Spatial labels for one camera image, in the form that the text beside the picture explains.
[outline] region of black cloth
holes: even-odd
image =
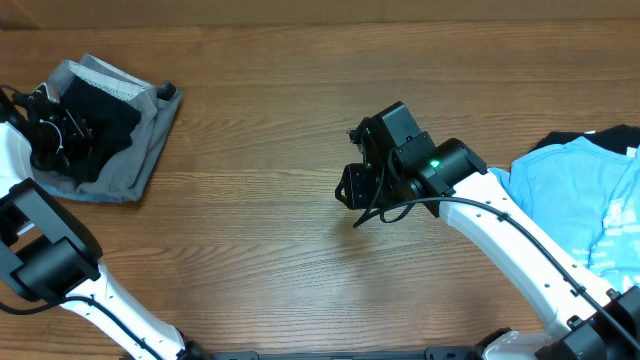
[[[543,148],[547,145],[564,145],[579,138],[580,136],[584,136],[589,141],[603,149],[622,155],[627,154],[628,147],[635,149],[640,146],[640,127],[623,124],[594,134],[552,131],[547,135],[547,137],[540,140],[540,142],[538,142],[531,151]]]
[[[70,163],[65,175],[78,182],[95,182],[107,161],[131,146],[131,132],[140,122],[140,111],[79,77],[60,97],[60,104],[76,110],[87,121],[95,139],[89,156]]]

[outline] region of gray cloth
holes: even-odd
[[[115,154],[94,183],[78,184],[70,177],[37,169],[33,169],[34,178],[54,196],[91,202],[136,201],[142,197],[169,135],[182,93],[176,91],[171,100],[160,100],[152,85],[90,55],[85,55],[80,64],[65,61],[47,84],[63,94],[76,76],[141,112],[140,123],[131,133],[132,145]]]

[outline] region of wooden table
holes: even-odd
[[[437,143],[508,167],[552,130],[639,124],[640,22],[464,22],[0,33],[30,90],[96,55],[184,100],[137,204],[64,201],[145,306],[212,351],[416,350],[540,331],[470,241],[415,210],[394,225],[334,199],[346,130],[404,101]],[[30,307],[2,287],[3,302]],[[85,320],[0,315],[2,359],[113,359]]]

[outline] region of fabric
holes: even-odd
[[[622,155],[626,155],[629,149],[637,149],[638,146],[640,146],[640,127],[618,125],[611,129],[591,134],[553,131],[544,139],[540,140],[531,151],[541,149],[548,145],[564,145],[581,136],[603,149]]]
[[[140,122],[140,111],[79,77],[73,79],[60,103],[76,110],[95,138],[89,156],[71,162],[66,175],[77,182],[95,182],[107,161],[131,146],[130,134]]]
[[[640,283],[640,157],[581,136],[492,169],[518,206],[618,291]]]
[[[76,77],[140,112],[140,122],[130,134],[132,144],[107,161],[95,182],[78,184],[55,172],[34,169],[35,180],[51,195],[79,201],[140,199],[169,135],[182,93],[178,90],[170,100],[160,100],[152,85],[91,55],[85,55],[79,64],[65,61],[51,74],[47,83],[64,94]]]

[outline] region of blue cloth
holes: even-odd
[[[491,169],[518,206],[568,254],[624,292],[640,284],[640,156],[580,137]]]

